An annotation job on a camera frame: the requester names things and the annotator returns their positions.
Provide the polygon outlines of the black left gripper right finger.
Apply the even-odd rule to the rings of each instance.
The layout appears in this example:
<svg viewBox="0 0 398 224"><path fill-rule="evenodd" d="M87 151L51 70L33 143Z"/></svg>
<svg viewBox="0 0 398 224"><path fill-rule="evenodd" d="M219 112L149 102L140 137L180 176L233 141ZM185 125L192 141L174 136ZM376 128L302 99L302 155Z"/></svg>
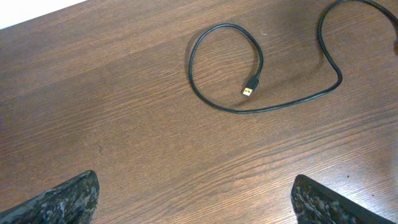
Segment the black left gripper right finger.
<svg viewBox="0 0 398 224"><path fill-rule="evenodd" d="M302 174L296 176L290 198L298 224L394 224Z"/></svg>

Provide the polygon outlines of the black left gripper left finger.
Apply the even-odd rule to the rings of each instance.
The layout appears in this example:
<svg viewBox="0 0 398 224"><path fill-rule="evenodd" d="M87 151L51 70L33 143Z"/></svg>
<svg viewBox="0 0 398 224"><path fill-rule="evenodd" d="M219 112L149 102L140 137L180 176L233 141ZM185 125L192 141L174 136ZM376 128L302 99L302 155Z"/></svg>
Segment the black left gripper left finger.
<svg viewBox="0 0 398 224"><path fill-rule="evenodd" d="M1 223L90 223L99 196L96 172L88 170L1 212Z"/></svg>

